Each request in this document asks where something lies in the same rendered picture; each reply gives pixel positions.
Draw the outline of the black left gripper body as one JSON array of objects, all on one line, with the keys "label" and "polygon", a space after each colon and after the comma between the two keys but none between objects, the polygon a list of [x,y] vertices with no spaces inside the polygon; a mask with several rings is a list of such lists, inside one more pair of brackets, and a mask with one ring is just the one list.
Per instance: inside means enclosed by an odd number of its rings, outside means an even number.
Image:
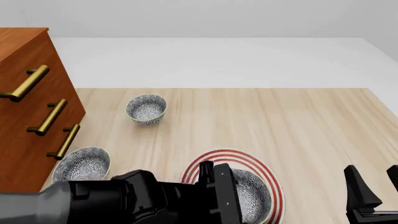
[{"label": "black left gripper body", "polygon": [[236,180],[228,164],[214,166],[217,207],[213,209],[217,224],[242,224]]}]

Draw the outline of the white plate with red rings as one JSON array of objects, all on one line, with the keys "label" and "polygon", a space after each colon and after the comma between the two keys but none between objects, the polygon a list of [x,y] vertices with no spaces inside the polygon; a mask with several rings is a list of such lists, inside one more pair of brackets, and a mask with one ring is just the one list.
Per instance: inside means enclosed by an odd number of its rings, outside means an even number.
[{"label": "white plate with red rings", "polygon": [[182,173],[181,182],[194,184],[198,180],[199,163],[207,160],[213,161],[214,164],[227,163],[232,169],[239,168],[251,171],[264,180],[273,199],[271,214],[266,224],[282,224],[285,215],[284,191],[273,171],[263,162],[246,152],[235,149],[216,149],[195,158]]}]

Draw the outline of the small deep patterned bowl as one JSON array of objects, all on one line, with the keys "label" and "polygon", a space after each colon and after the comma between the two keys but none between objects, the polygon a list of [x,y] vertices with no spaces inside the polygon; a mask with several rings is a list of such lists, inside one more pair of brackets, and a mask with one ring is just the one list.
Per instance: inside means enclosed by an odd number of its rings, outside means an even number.
[{"label": "small deep patterned bowl", "polygon": [[141,126],[159,123],[166,110],[166,100],[162,96],[153,94],[137,96],[126,105],[128,117]]}]

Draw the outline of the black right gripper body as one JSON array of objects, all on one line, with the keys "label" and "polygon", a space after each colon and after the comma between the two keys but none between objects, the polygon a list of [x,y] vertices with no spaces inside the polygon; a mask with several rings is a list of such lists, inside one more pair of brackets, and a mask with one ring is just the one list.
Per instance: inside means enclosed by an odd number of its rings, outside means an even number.
[{"label": "black right gripper body", "polygon": [[373,208],[346,208],[349,224],[398,224],[398,211],[375,211]]}]

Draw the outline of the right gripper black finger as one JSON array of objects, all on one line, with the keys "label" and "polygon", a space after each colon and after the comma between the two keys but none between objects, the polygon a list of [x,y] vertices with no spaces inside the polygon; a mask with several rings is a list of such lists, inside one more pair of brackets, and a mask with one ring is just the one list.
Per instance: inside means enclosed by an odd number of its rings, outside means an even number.
[{"label": "right gripper black finger", "polygon": [[370,210],[382,204],[362,179],[360,173],[354,165],[349,165],[344,169],[347,188],[346,211],[351,210]]},{"label": "right gripper black finger", "polygon": [[388,168],[387,174],[393,186],[398,187],[398,165],[394,165]]}]

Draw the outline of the wooden cabinet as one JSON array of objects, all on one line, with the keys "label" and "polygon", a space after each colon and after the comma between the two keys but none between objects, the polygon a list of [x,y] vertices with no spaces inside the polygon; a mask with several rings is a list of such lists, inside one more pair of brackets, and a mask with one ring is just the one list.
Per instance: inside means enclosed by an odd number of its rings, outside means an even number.
[{"label": "wooden cabinet", "polygon": [[[66,132],[80,124],[86,111],[44,27],[0,27],[0,92],[14,91],[29,75],[26,70],[49,67],[46,76],[20,101],[0,98],[0,193],[39,192],[58,160]],[[67,100],[45,136],[28,133],[52,108],[48,103]]]}]

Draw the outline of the wide patterned bowl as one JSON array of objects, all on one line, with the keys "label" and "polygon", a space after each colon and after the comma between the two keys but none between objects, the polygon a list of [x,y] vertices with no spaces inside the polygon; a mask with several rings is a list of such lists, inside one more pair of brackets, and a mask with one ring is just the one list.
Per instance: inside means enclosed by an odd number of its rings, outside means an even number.
[{"label": "wide patterned bowl", "polygon": [[84,147],[67,154],[54,168],[53,182],[103,180],[109,173],[111,158],[100,147]]}]

